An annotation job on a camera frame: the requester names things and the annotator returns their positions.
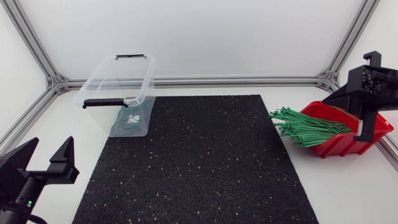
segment red plastic bin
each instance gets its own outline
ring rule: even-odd
[[[304,108],[301,113],[314,118],[345,123],[347,127],[353,130],[353,133],[338,134],[321,145],[311,147],[313,153],[316,156],[322,157],[322,159],[328,156],[345,156],[351,153],[358,153],[359,155],[362,155],[374,143],[378,142],[380,138],[394,130],[392,125],[389,124],[380,114],[378,114],[376,118],[376,125],[374,127],[373,142],[359,142],[353,139],[354,136],[358,135],[357,132],[359,121],[352,118],[347,113],[332,106],[323,104],[320,101],[312,102],[306,108]]]

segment clear plastic bin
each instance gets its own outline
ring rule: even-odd
[[[108,57],[73,102],[88,110],[110,137],[145,136],[155,101],[154,67],[149,55]]]

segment black handle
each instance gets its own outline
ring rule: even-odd
[[[144,54],[139,54],[139,55],[117,55],[116,56],[116,60],[118,58],[129,58],[129,57],[144,57],[144,58],[147,58],[147,57],[145,57]]]
[[[85,103],[83,104],[83,109],[86,109],[87,106],[125,106],[125,107],[128,107],[128,105],[124,103],[124,100],[122,98],[89,99],[89,100],[85,100]]]

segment black rubber mat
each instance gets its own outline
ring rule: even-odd
[[[156,98],[109,138],[74,223],[318,223],[259,95]]]

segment white wall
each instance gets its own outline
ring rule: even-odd
[[[345,84],[348,71],[364,65],[363,55],[377,50],[382,54],[381,65],[387,68],[398,69],[398,1],[382,0],[377,6],[371,20],[366,26],[361,38],[341,69],[341,84]],[[393,138],[398,141],[398,111],[381,112],[396,130]]]
[[[149,54],[158,77],[306,75],[334,56],[362,0],[21,0],[58,71]]]
[[[0,5],[0,137],[45,91],[45,76]]]

